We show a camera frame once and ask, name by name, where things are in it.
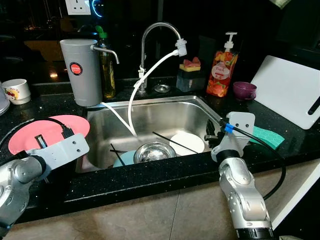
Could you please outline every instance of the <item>black countertop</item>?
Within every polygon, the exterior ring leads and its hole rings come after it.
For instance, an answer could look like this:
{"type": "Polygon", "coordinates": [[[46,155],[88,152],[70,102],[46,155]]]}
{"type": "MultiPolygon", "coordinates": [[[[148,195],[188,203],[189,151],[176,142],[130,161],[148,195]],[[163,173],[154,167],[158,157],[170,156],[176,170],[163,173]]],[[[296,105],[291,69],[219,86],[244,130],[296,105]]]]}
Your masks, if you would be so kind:
{"type": "MultiPolygon", "coordinates": [[[[124,88],[115,101],[128,100],[132,88],[124,88]]],[[[182,96],[173,89],[170,93],[137,96],[162,98],[182,96]]],[[[232,91],[226,97],[211,95],[201,97],[220,116],[231,111],[255,114],[257,127],[274,131],[285,138],[277,152],[285,164],[293,165],[320,157],[320,121],[311,129],[303,130],[256,101],[236,101],[232,91]]],[[[23,105],[11,105],[0,116],[0,136],[3,137],[17,124],[31,119],[72,114],[83,116],[85,111],[76,105],[72,94],[51,94],[33,97],[23,105]]],[[[0,152],[1,159],[10,156],[8,142],[0,152]]],[[[251,172],[279,168],[280,163],[263,146],[251,144],[244,149],[244,156],[251,172]]],[[[54,170],[50,183],[35,182],[30,188],[30,201],[19,223],[76,212],[107,204],[140,198],[153,194],[188,188],[218,181],[218,165],[210,153],[200,153],[171,159],[140,163],[88,173],[75,173],[75,161],[54,170]]]]}

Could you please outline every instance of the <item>red label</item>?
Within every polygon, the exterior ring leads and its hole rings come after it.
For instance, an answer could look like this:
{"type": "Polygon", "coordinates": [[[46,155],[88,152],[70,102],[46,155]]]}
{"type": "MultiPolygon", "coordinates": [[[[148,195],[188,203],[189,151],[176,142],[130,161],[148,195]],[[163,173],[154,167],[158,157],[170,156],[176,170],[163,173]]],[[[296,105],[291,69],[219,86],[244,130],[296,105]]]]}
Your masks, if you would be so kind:
{"type": "Polygon", "coordinates": [[[72,62],[70,63],[70,70],[73,72],[74,75],[80,75],[82,74],[82,67],[79,63],[72,62]]]}

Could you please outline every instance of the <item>white hose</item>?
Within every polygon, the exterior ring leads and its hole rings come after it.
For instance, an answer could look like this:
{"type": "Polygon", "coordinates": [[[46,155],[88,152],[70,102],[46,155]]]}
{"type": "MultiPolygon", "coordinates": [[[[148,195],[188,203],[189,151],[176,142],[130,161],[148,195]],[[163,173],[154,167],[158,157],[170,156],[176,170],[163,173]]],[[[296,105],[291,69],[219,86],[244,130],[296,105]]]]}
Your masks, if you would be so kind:
{"type": "Polygon", "coordinates": [[[133,136],[137,137],[137,133],[135,131],[135,128],[133,126],[132,123],[132,119],[131,119],[131,107],[132,107],[132,102],[134,100],[134,97],[140,87],[140,85],[144,82],[144,80],[166,59],[170,58],[171,56],[176,56],[179,54],[179,51],[176,49],[173,52],[170,52],[169,54],[165,55],[163,58],[161,58],[155,65],[153,65],[153,67],[150,68],[149,71],[146,72],[146,74],[141,77],[135,84],[134,84],[134,89],[133,92],[131,94],[130,97],[130,101],[129,101],[129,105],[128,105],[128,120],[129,120],[129,125],[126,123],[126,121],[116,112],[116,110],[114,110],[111,106],[109,106],[107,103],[105,102],[101,102],[100,104],[102,104],[103,106],[105,106],[106,108],[110,109],[114,115],[123,123],[123,125],[126,126],[126,128],[132,133],[133,136]]]}
{"type": "Polygon", "coordinates": [[[149,71],[146,72],[145,75],[143,75],[143,77],[140,78],[140,80],[138,80],[135,85],[134,85],[134,89],[133,92],[131,94],[130,100],[129,100],[129,106],[128,106],[128,120],[129,120],[129,126],[131,128],[131,130],[133,131],[133,135],[137,136],[134,125],[132,123],[132,118],[131,118],[131,107],[132,107],[132,102],[134,100],[134,97],[140,87],[140,85],[144,82],[144,80],[166,59],[170,58],[171,56],[177,56],[179,54],[179,51],[176,49],[172,52],[170,52],[169,54],[165,55],[163,58],[161,58],[155,65],[153,65],[149,71]]]}

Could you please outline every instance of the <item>white cutting board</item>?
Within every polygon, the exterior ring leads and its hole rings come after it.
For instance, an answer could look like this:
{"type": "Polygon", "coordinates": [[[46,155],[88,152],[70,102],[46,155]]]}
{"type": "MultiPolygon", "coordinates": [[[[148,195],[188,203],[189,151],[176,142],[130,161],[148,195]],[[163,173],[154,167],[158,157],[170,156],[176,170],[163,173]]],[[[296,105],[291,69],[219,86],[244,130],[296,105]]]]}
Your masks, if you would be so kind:
{"type": "Polygon", "coordinates": [[[320,97],[320,71],[274,56],[266,56],[251,81],[257,86],[255,100],[302,129],[320,117],[320,107],[309,109],[320,97]]]}

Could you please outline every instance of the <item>white mug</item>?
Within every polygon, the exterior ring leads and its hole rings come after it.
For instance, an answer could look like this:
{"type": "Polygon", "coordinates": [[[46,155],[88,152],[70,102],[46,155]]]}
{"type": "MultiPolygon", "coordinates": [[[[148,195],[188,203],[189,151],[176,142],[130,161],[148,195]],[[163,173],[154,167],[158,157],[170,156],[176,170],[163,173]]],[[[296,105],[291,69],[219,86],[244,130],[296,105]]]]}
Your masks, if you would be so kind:
{"type": "Polygon", "coordinates": [[[31,93],[25,79],[12,79],[2,83],[6,98],[13,104],[25,104],[30,101],[31,93]]]}

